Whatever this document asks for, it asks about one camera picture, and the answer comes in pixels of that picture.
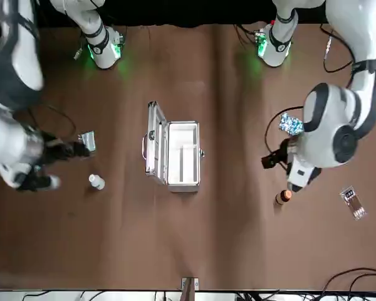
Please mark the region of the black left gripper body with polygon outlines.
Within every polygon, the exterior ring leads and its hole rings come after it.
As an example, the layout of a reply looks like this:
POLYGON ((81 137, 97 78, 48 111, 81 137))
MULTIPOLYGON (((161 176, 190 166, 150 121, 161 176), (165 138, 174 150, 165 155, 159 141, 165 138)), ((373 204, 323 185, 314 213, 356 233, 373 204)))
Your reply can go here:
POLYGON ((292 163, 295 155, 298 152, 300 143, 299 137, 288 137, 280 144, 280 150, 282 151, 282 158, 285 164, 292 163))

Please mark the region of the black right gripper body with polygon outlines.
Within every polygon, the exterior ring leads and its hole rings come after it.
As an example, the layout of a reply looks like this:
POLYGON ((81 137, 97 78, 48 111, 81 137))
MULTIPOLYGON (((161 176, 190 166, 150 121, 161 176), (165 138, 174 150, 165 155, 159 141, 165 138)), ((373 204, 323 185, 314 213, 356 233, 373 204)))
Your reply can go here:
POLYGON ((53 135, 44 131, 25 131, 24 163, 35 164, 43 155, 45 144, 53 135))

